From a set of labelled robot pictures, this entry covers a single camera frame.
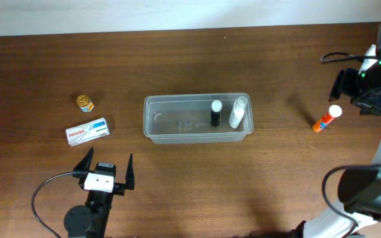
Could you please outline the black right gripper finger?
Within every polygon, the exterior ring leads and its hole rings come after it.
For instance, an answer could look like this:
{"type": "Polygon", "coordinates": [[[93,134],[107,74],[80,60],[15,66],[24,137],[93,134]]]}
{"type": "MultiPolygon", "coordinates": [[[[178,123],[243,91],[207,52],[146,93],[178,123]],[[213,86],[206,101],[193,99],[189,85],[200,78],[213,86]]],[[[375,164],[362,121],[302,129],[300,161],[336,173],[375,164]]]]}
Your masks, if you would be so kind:
{"type": "Polygon", "coordinates": [[[361,94],[353,104],[360,108],[360,115],[381,116],[381,87],[361,94]]]}
{"type": "Polygon", "coordinates": [[[343,76],[345,74],[345,71],[344,70],[341,70],[337,76],[336,76],[336,79],[333,83],[333,86],[332,86],[332,89],[331,89],[331,92],[329,94],[329,102],[333,102],[335,100],[339,100],[340,96],[341,96],[341,91],[340,91],[340,88],[341,88],[341,82],[342,82],[342,79],[343,79],[343,76]]]}

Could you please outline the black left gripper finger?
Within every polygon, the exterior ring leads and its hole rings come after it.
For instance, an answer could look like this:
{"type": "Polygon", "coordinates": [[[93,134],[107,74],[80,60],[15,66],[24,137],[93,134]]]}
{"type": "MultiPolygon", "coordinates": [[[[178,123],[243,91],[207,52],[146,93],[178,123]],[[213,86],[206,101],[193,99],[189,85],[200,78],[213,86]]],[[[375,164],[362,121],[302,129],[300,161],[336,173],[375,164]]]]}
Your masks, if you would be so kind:
{"type": "Polygon", "coordinates": [[[74,167],[73,172],[88,172],[91,166],[91,161],[94,154],[94,148],[91,147],[87,152],[86,156],[78,162],[78,164],[74,167]]]}
{"type": "Polygon", "coordinates": [[[133,154],[130,154],[128,160],[128,166],[125,174],[125,189],[134,190],[135,188],[135,178],[134,178],[134,169],[133,169],[133,154]]]}

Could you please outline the orange tube white cap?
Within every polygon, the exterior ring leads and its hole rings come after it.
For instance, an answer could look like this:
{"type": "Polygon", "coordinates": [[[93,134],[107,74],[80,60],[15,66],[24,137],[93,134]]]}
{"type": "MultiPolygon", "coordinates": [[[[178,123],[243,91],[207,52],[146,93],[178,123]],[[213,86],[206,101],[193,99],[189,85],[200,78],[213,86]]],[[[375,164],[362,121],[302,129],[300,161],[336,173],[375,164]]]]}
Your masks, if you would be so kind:
{"type": "Polygon", "coordinates": [[[340,117],[343,111],[338,105],[332,105],[329,107],[326,114],[324,114],[313,126],[312,130],[320,132],[325,129],[334,119],[340,117]]]}

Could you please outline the white spray bottle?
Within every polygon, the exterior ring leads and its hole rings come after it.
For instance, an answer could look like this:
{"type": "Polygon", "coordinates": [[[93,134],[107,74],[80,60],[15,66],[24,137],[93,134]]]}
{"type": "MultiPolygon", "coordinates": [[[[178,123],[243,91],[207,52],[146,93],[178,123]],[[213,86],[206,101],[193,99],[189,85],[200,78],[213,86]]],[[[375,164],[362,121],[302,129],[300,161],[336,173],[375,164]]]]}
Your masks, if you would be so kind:
{"type": "Polygon", "coordinates": [[[234,102],[233,108],[230,114],[230,121],[229,121],[230,126],[233,129],[236,129],[239,126],[245,114],[245,108],[247,106],[247,103],[248,103],[248,100],[246,97],[239,97],[234,102]]]}

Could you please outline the dark bottle white cap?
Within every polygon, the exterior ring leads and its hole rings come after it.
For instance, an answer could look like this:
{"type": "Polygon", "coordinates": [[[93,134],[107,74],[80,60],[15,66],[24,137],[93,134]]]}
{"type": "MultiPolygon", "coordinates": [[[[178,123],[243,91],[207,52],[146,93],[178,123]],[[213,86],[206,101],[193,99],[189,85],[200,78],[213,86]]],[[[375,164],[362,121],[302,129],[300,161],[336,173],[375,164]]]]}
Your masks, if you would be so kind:
{"type": "Polygon", "coordinates": [[[214,100],[211,104],[210,124],[213,127],[218,127],[222,117],[222,102],[214,100]]]}

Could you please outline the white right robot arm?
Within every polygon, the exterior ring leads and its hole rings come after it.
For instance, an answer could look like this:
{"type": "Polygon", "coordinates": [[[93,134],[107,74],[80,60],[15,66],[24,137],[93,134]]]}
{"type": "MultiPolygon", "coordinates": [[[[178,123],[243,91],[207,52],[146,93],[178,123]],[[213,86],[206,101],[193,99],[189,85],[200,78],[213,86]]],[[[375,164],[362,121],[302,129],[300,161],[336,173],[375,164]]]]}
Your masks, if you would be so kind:
{"type": "MultiPolygon", "coordinates": [[[[347,95],[362,115],[381,116],[381,23],[377,41],[363,56],[332,52],[322,63],[357,60],[360,69],[338,73],[329,101],[347,95]]],[[[321,192],[327,209],[302,221],[287,237],[357,237],[357,231],[381,222],[381,140],[370,165],[343,165],[326,173],[321,192]]]]}

